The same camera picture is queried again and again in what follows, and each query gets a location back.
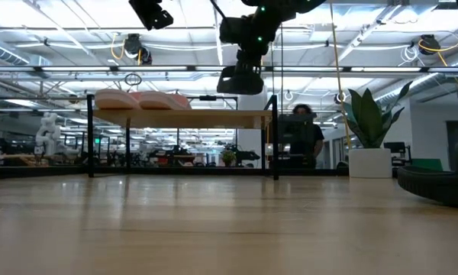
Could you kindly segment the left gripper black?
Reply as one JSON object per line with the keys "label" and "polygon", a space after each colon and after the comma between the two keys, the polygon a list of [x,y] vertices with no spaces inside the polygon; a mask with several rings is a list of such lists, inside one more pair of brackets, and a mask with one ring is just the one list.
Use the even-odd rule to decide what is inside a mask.
{"label": "left gripper black", "polygon": [[128,0],[144,27],[162,29],[173,24],[172,15],[160,6],[163,0]]}

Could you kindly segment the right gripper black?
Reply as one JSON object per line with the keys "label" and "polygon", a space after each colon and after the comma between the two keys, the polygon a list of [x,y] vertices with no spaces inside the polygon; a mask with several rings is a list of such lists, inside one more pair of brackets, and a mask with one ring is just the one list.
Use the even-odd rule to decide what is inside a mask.
{"label": "right gripper black", "polygon": [[261,5],[251,15],[240,18],[226,17],[219,27],[220,40],[225,44],[237,44],[236,71],[260,71],[262,55],[269,50],[276,30],[281,24],[281,13],[276,7]]}

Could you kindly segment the wooden shelf with black legs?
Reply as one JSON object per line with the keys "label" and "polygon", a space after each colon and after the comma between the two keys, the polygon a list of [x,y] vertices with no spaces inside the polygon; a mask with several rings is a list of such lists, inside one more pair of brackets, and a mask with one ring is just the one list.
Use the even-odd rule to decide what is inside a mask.
{"label": "wooden shelf with black legs", "polygon": [[224,110],[224,109],[192,109],[192,110],[101,110],[93,108],[96,103],[94,95],[88,95],[87,101],[87,137],[88,137],[88,166],[90,178],[95,175],[93,160],[93,118],[111,122],[123,127],[126,131],[125,167],[127,174],[131,173],[131,129],[132,128],[232,128],[253,129],[260,131],[261,157],[266,157],[266,127],[272,128],[273,165],[268,170],[266,161],[261,161],[257,175],[272,176],[279,179],[279,136],[278,136],[278,104],[277,96],[271,95],[265,107],[260,111]]}

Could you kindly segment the small potted plant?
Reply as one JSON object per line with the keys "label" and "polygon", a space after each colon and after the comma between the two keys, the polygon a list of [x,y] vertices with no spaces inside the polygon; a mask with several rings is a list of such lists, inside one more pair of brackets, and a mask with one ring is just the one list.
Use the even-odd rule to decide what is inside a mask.
{"label": "small potted plant", "polygon": [[233,150],[223,150],[221,152],[221,159],[226,167],[234,167],[237,163],[237,156]]}

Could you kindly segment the person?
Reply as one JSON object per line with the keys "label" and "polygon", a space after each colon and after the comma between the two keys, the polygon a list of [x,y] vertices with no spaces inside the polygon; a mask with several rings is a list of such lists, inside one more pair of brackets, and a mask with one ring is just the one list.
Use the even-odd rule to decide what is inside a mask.
{"label": "person", "polygon": [[317,157],[324,146],[324,135],[321,127],[315,123],[311,124],[311,129],[313,132],[311,141],[291,143],[289,152],[290,154],[301,154],[301,157],[294,158],[295,162],[303,165],[306,161],[307,165],[314,170],[317,165]]}

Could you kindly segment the green snake plant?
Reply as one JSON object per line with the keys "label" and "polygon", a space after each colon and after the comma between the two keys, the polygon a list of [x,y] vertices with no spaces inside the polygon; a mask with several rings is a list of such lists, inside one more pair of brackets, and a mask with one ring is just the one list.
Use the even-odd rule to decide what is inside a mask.
{"label": "green snake plant", "polygon": [[368,89],[362,95],[355,90],[349,90],[351,101],[343,104],[347,126],[358,137],[364,148],[381,147],[391,126],[397,122],[405,108],[402,107],[396,112],[392,110],[398,101],[408,94],[411,84],[412,81],[405,84],[398,98],[385,108],[373,99]]}

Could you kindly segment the white robot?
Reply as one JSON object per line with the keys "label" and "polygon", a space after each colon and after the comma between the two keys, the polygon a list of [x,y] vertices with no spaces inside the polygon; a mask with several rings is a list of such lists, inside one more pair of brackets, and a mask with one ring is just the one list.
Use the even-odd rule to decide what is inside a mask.
{"label": "white robot", "polygon": [[45,112],[40,120],[40,128],[35,136],[34,154],[53,156],[64,154],[66,156],[78,155],[78,149],[72,149],[61,143],[60,126],[56,125],[57,113]]}

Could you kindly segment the white plant pot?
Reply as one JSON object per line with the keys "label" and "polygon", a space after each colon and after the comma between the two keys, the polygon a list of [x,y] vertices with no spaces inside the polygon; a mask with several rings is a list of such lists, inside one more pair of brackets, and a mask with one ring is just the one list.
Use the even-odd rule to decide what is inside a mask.
{"label": "white plant pot", "polygon": [[352,178],[392,178],[392,154],[385,148],[360,148],[349,151],[349,175]]}

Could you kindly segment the black computer monitor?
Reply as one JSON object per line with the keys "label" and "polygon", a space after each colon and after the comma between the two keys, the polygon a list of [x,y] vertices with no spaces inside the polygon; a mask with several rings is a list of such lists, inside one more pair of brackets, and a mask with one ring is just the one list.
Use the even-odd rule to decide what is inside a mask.
{"label": "black computer monitor", "polygon": [[404,154],[406,151],[405,142],[385,142],[383,147],[389,149],[392,154]]}

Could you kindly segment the green panel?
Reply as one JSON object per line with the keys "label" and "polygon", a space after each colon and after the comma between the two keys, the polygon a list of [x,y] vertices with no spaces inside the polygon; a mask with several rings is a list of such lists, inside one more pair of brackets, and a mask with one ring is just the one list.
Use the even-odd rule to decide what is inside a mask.
{"label": "green panel", "polygon": [[443,165],[440,159],[414,158],[411,160],[411,165],[428,170],[443,171]]}

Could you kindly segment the black aluminium rig frame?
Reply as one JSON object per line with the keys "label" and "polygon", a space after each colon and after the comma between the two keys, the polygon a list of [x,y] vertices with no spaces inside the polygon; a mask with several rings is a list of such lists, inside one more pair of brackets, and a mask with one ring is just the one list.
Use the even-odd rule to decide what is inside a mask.
{"label": "black aluminium rig frame", "polygon": [[[88,167],[0,167],[0,180],[37,176],[65,176],[86,174]],[[348,170],[305,170],[305,169],[251,169],[234,167],[94,167],[93,175],[99,174],[145,174],[145,175],[202,175],[202,176],[348,176]]]}

